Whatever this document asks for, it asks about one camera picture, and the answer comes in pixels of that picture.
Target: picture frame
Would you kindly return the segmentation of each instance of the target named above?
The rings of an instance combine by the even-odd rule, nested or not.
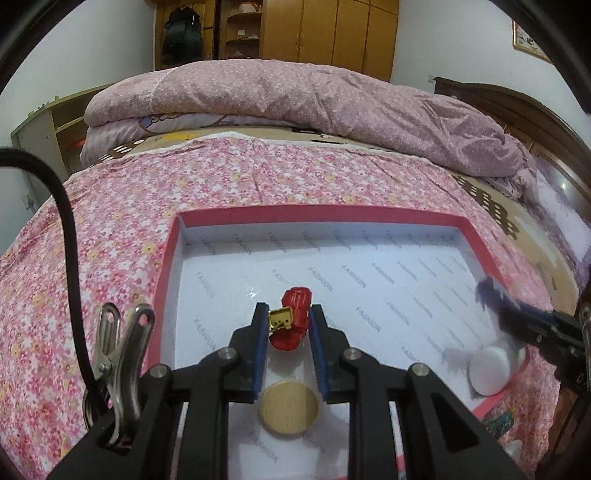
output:
[[[540,46],[513,20],[513,48],[552,63]]]

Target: white wall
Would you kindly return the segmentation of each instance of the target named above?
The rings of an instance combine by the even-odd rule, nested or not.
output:
[[[0,94],[0,145],[55,95],[70,95],[152,70],[153,4],[86,0],[36,46]],[[0,255],[31,217],[19,171],[0,170]]]
[[[591,117],[553,65],[513,48],[511,19],[489,0],[400,0],[391,83],[432,92],[429,75],[526,93],[591,147]]]

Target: cork coaster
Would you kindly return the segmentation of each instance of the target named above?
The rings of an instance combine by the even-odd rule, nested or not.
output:
[[[314,423],[318,399],[302,382],[281,381],[262,393],[259,415],[263,425],[272,432],[296,435]]]

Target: red toy figure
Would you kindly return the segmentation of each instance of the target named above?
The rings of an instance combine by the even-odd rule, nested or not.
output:
[[[269,312],[271,345],[279,350],[295,350],[305,337],[310,319],[308,310],[312,303],[312,292],[306,287],[293,287],[281,299],[282,309]]]

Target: wooden cabinet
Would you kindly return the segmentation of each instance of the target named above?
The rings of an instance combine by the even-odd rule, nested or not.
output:
[[[29,116],[10,134],[13,146],[22,148],[42,159],[56,173],[61,182],[82,170],[80,152],[88,127],[84,112],[90,100],[109,85],[91,88],[47,103]],[[41,206],[49,198],[49,190],[34,175],[28,175],[35,196]]]
[[[357,0],[339,0],[332,65],[354,72],[362,71],[368,17],[367,4]]]
[[[299,61],[332,64],[339,0],[305,0]]]
[[[370,4],[372,7],[381,8],[382,10],[386,10],[386,12],[398,15],[398,1],[399,0],[371,0]]]
[[[265,0],[261,58],[298,61],[304,0]]]
[[[364,74],[385,82],[390,81],[397,26],[397,15],[376,7],[369,8],[368,35],[363,59]]]
[[[241,14],[242,1],[171,1],[167,7],[158,7],[155,43],[162,45],[162,25],[170,12],[190,5],[201,15],[203,57],[212,59],[218,2],[220,59],[259,56],[335,65],[389,82],[400,0],[262,0],[262,12]],[[156,48],[157,69],[160,54]]]

